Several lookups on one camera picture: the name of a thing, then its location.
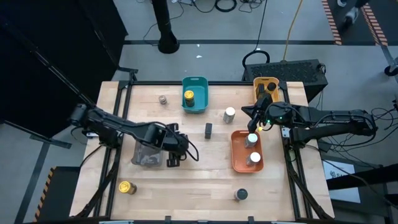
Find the concrete floor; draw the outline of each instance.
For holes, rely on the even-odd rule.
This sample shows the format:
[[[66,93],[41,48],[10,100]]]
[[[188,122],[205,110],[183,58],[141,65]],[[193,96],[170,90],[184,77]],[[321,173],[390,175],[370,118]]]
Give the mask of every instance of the concrete floor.
[[[148,0],[114,0],[119,13],[130,33],[126,40],[142,40],[148,28],[155,22],[153,9]],[[208,10],[213,0],[197,0],[201,10]],[[269,0],[261,40],[285,40],[299,1]],[[221,2],[225,7],[229,2]],[[172,21],[173,32],[179,39],[234,39],[255,40],[258,35],[262,7],[248,14],[237,9],[230,13],[214,10],[208,14],[199,13],[193,6],[183,5],[183,16]],[[178,4],[169,3],[170,16],[181,12]],[[157,40],[159,31],[155,26],[148,34],[148,40]],[[333,40],[326,15],[320,1],[304,1],[297,17],[291,40]],[[271,55],[271,62],[282,60],[284,45],[259,45]],[[125,45],[120,66],[137,68],[139,80],[181,80],[191,75],[201,75],[209,80],[240,80],[243,74],[242,58],[254,45],[243,44],[184,44],[172,55],[164,55],[157,47],[150,45]],[[393,56],[398,55],[398,47],[389,47]],[[290,45],[286,60],[305,60],[317,58],[327,68],[329,85],[324,90],[324,110],[352,110],[372,108],[392,108],[391,101],[398,84],[382,71],[386,59],[377,46],[337,46],[337,45]],[[262,56],[252,56],[248,63],[261,63]],[[127,73],[116,72],[113,80],[126,80]],[[310,105],[315,106],[317,98]],[[382,130],[388,122],[379,122],[381,127],[376,139],[383,138],[390,130]],[[33,194],[25,222],[31,222],[39,202],[49,169],[53,166],[78,166],[83,159],[85,146],[74,140],[66,129],[54,138],[72,143],[71,149],[51,146],[42,173]],[[352,154],[370,163],[389,165],[398,162],[395,152],[397,133],[385,141]],[[83,136],[78,138],[85,142]],[[362,141],[354,137],[351,143]],[[0,145],[3,172],[1,174],[0,220],[13,223],[21,204],[24,192],[32,175],[40,152],[41,143],[29,139],[29,135],[7,125],[0,125]],[[390,191],[397,193],[396,184],[389,185]],[[339,219],[356,222],[380,223],[380,218],[353,214],[336,210]]]

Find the black lid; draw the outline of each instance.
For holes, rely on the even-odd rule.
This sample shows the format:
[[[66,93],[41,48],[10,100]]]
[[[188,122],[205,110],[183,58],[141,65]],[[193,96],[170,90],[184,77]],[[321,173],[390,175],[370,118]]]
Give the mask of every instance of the black lid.
[[[274,91],[276,89],[276,84],[275,83],[268,83],[267,89],[269,91]]]
[[[248,192],[247,192],[246,189],[239,189],[236,192],[236,196],[237,196],[238,199],[244,200],[244,199],[246,199],[248,197]]]

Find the teal plastic basket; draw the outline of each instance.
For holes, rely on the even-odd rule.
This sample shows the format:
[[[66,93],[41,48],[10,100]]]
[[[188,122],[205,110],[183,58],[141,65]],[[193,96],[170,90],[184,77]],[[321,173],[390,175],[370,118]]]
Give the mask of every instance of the teal plastic basket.
[[[187,107],[184,93],[187,90],[193,91],[195,104]],[[205,77],[186,77],[182,80],[182,108],[187,113],[203,113],[209,104],[209,83]]]

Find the orange tray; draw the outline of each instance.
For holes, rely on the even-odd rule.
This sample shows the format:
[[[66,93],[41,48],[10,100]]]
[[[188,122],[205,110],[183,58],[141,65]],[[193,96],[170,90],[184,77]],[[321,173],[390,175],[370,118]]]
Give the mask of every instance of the orange tray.
[[[249,134],[248,131],[234,131],[231,135],[232,148],[232,167],[236,172],[259,172],[264,168],[262,160],[262,147],[259,133],[255,132],[258,137],[257,144],[251,148],[244,147],[244,139]],[[246,158],[252,153],[258,152],[261,155],[260,161],[254,166],[246,165]]]
[[[264,84],[264,88],[267,88],[268,83],[275,83],[277,88],[271,93],[271,97],[272,97],[272,101],[273,102],[279,102],[279,91],[278,91],[278,84],[279,84],[279,80],[277,78],[274,77],[258,77],[255,78],[253,81],[253,96],[254,96],[254,102],[257,101],[257,95],[256,95],[256,88],[259,84]]]

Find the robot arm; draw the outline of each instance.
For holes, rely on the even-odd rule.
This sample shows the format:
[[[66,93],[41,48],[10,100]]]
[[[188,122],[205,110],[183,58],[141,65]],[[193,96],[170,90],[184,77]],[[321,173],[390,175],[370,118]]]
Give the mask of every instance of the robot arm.
[[[165,125],[156,121],[134,123],[97,107],[89,108],[84,104],[76,106],[70,117],[70,122],[96,133],[99,136],[99,141],[110,148],[120,146],[119,133],[124,133],[132,136],[142,145],[168,151],[174,155],[173,159],[178,160],[177,164],[182,156],[187,155],[188,136],[177,131],[178,124]]]
[[[372,136],[377,131],[373,117],[366,111],[320,111],[308,106],[273,103],[268,93],[254,106],[243,106],[242,111],[252,118],[248,123],[250,133],[256,130],[257,123],[278,124],[290,128],[293,142],[307,143],[311,139],[345,133]],[[319,124],[332,125],[318,127]]]

